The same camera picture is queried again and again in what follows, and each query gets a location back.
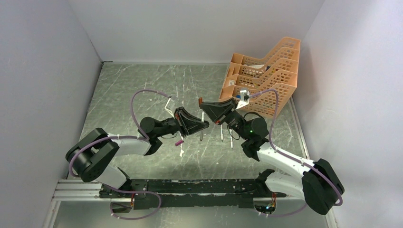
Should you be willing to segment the magenta pen cap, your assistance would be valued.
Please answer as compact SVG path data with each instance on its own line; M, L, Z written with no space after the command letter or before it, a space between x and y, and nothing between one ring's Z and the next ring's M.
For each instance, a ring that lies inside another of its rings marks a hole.
M179 140L179 141L177 141L176 143L175 143L175 146L180 146L181 144L183 144L183 140Z

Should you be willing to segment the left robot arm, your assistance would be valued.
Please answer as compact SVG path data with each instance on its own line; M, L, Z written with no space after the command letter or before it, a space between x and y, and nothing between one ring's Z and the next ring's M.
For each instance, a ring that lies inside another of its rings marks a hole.
M117 175L113 192L124 198L131 193L132 185L126 181L121 170L110 166L111 160L122 155L149 156L161 147L161 137L179 134L186 137L209 127L209 123L191 115L184 107L176 108L173 117L157 120L145 117L140 122L140 136L107 133L103 128L95 128L66 153L69 169L83 182L105 179Z

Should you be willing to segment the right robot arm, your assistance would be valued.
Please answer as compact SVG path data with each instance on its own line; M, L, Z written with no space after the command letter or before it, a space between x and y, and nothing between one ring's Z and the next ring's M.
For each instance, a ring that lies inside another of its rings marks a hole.
M212 122L226 124L244 140L241 147L247 157L280 170L269 170L267 177L257 183L259 195L267 197L272 192L291 195L304 200L321 215L343 203L345 188L331 164L325 159L305 159L276 146L267 122L260 114L247 120L236 110L238 102L233 98L224 102L205 102L199 98L198 105Z

